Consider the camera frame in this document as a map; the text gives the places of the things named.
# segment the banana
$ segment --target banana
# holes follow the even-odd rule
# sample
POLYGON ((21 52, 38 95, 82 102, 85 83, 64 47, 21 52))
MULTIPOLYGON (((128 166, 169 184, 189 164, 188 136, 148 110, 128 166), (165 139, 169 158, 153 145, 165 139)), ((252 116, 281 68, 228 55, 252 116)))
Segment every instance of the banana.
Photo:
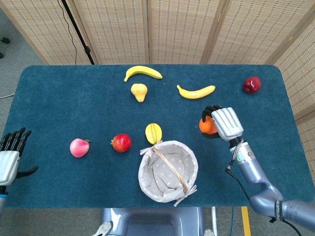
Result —
POLYGON ((135 74, 145 74, 156 79, 162 79, 162 75, 158 71, 153 70, 152 68, 146 66, 136 65, 127 70, 124 81, 127 82, 127 80, 135 74))
POLYGON ((187 90, 181 88, 179 85, 177 85, 177 89, 179 91, 179 94, 184 98, 198 99, 198 98, 205 97, 205 96, 209 95, 210 93, 212 93, 216 89, 216 86, 210 85, 210 86, 204 87, 200 90, 187 91, 187 90))

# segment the gray floor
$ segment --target gray floor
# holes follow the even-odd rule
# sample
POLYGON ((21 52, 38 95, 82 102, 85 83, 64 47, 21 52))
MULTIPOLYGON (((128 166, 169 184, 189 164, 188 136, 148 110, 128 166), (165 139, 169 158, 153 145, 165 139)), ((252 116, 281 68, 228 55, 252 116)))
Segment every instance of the gray floor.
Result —
MULTIPOLYGON (((8 37, 11 43, 0 43, 0 97, 14 93, 19 77, 27 66, 43 64, 20 33, 0 10, 0 37, 8 37)), ((12 98, 0 100, 0 136, 2 135, 12 98)), ((0 220, 1 236, 89 236, 96 232, 100 221, 100 209, 6 209, 0 220)), ((205 226, 211 228, 210 209, 204 209, 205 226)), ((268 218, 249 209, 253 236, 296 236, 289 226, 281 222, 271 224, 268 218)), ((229 236, 231 207, 217 207, 219 236, 229 236)), ((233 235, 243 236, 240 207, 235 207, 233 235)), ((308 230, 298 227, 303 236, 313 236, 308 230)))

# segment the pear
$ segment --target pear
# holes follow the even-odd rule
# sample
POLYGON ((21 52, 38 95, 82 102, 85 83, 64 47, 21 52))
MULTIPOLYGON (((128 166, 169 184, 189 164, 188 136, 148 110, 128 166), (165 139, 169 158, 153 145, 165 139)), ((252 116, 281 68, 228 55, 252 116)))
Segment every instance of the pear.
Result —
POLYGON ((131 86, 131 92, 138 102, 143 102, 148 92, 148 88, 144 84, 133 84, 131 86))

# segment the table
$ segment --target table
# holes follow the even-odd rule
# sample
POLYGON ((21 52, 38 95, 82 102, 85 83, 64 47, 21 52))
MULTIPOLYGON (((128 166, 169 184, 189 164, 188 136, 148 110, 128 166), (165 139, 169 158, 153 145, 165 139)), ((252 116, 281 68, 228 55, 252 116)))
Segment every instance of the table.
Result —
MULTIPOLYGON (((248 202, 239 185, 224 170, 231 159, 229 143, 205 139, 198 128, 203 109, 233 107, 262 168, 284 198, 314 200, 314 186, 280 71, 272 65, 150 65, 157 80, 134 75, 123 82, 131 65, 31 66, 17 86, 4 133, 32 130, 20 170, 38 171, 8 188, 6 207, 167 207, 142 193, 138 183, 139 151, 150 147, 147 124, 158 123, 163 140, 177 140, 193 150, 199 164, 197 192, 179 206, 243 206, 248 202), (242 91, 243 81, 259 76, 256 94, 242 91), (144 83, 148 94, 138 103, 130 92, 144 83), (216 85, 198 100, 182 98, 176 85, 196 90, 216 85), (127 153, 110 145, 119 133, 133 140, 127 153), (75 138, 91 140, 83 158, 74 158, 75 138)), ((233 172, 245 184, 237 165, 233 172)))

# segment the red apple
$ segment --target red apple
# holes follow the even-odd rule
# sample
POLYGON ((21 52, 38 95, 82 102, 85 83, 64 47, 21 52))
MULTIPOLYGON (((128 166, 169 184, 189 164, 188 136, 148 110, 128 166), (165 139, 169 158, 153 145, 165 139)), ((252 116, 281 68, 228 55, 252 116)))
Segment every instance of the red apple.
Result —
POLYGON ((258 76, 248 77, 243 85, 243 90, 247 93, 254 93, 260 90, 261 81, 258 76))
POLYGON ((127 134, 118 134, 110 144, 117 152, 125 152, 131 148, 131 138, 127 134))
POLYGON ((71 142, 70 144, 70 152, 73 156, 75 157, 82 157, 85 154, 87 154, 87 152, 90 149, 90 144, 89 144, 90 140, 86 139, 75 139, 71 142))

